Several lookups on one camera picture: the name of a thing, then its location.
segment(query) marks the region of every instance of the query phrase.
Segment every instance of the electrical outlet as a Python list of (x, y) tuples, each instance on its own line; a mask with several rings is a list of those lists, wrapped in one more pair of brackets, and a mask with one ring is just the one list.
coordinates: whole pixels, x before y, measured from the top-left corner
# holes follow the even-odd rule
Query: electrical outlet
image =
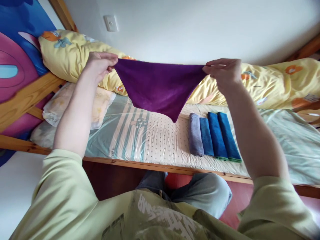
[(118, 27), (117, 27), (117, 22), (116, 18), (114, 15), (105, 15), (103, 16), (104, 22), (106, 23), (107, 30), (109, 32), (117, 32)]

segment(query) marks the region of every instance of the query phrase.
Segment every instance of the shirt sleeve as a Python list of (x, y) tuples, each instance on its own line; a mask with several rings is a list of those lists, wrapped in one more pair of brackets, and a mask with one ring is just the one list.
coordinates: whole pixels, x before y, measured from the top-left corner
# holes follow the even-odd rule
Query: shirt sleeve
[(43, 160), (32, 204), (10, 239), (62, 239), (80, 226), (97, 203), (81, 157), (53, 150)]
[(277, 177), (254, 181), (249, 206), (238, 231), (252, 239), (316, 239), (319, 228), (293, 185)]

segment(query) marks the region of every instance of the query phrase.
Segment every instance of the gray rolled towel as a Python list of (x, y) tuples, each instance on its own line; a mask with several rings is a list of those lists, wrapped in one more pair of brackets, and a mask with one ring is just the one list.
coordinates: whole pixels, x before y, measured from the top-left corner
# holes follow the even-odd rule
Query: gray rolled towel
[(195, 156), (203, 157), (203, 144), (200, 131), (200, 117), (195, 113), (190, 113), (189, 119), (189, 150)]

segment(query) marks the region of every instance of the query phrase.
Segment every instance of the green towel edge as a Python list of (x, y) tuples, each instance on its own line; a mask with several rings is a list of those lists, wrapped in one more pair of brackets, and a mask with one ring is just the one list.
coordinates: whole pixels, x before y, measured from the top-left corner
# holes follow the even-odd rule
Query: green towel edge
[(229, 158), (229, 161), (230, 161), (230, 162), (237, 162), (237, 163), (242, 162), (241, 159), (237, 159), (237, 158)]
[(230, 162), (236, 162), (236, 163), (242, 162), (241, 159), (237, 159), (237, 158), (225, 158), (225, 157), (216, 157), (216, 156), (215, 156), (215, 158), (218, 160), (230, 161)]

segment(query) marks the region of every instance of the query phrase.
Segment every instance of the white pillow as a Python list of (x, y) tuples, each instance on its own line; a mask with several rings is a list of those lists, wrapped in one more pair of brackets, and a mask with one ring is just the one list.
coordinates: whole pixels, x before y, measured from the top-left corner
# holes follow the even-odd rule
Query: white pillow
[[(52, 126), (57, 127), (64, 110), (71, 99), (75, 83), (66, 83), (44, 106), (42, 116)], [(98, 87), (93, 101), (91, 130), (98, 129), (102, 125), (108, 107), (112, 104), (116, 93)]]

